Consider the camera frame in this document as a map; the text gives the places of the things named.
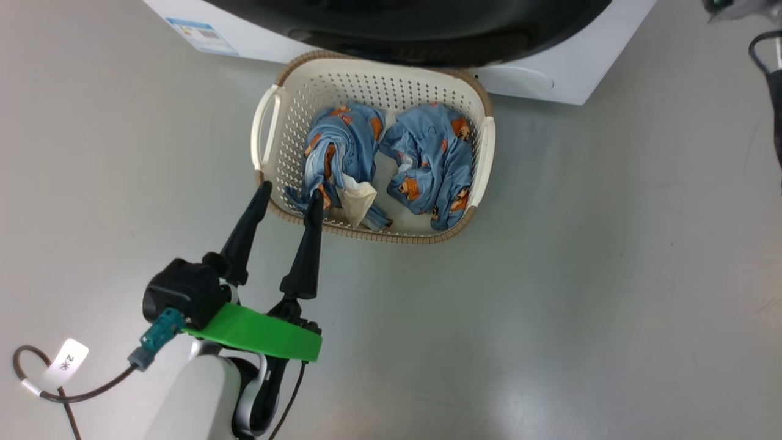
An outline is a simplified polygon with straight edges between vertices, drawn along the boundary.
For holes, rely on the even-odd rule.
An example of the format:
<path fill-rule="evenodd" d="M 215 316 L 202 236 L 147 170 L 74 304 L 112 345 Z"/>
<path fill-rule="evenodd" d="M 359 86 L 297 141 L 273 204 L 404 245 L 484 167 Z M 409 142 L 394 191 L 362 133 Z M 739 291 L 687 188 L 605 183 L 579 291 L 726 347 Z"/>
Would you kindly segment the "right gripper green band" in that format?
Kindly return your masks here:
<path fill-rule="evenodd" d="M 740 20 L 751 15 L 762 15 L 769 1 L 703 1 L 709 14 L 709 23 Z"/>

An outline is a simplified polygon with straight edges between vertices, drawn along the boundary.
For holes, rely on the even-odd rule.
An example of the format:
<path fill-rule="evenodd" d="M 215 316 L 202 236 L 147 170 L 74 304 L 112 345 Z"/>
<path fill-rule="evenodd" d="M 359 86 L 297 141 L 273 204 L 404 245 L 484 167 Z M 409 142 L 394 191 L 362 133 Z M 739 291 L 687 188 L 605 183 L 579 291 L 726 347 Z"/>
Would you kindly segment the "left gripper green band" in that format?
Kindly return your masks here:
<path fill-rule="evenodd" d="M 257 226 L 265 217 L 272 188 L 270 181 L 258 186 L 222 250 L 208 252 L 202 259 L 229 284 L 244 286 L 248 281 L 252 243 Z M 310 300 L 318 295 L 323 203 L 323 195 L 316 190 L 302 218 L 304 234 L 295 259 L 281 281 L 281 292 L 286 298 Z M 223 296 L 184 300 L 182 315 L 184 332 L 190 336 L 246 353 L 315 362 L 323 345 L 323 337 L 310 329 L 232 303 Z"/>

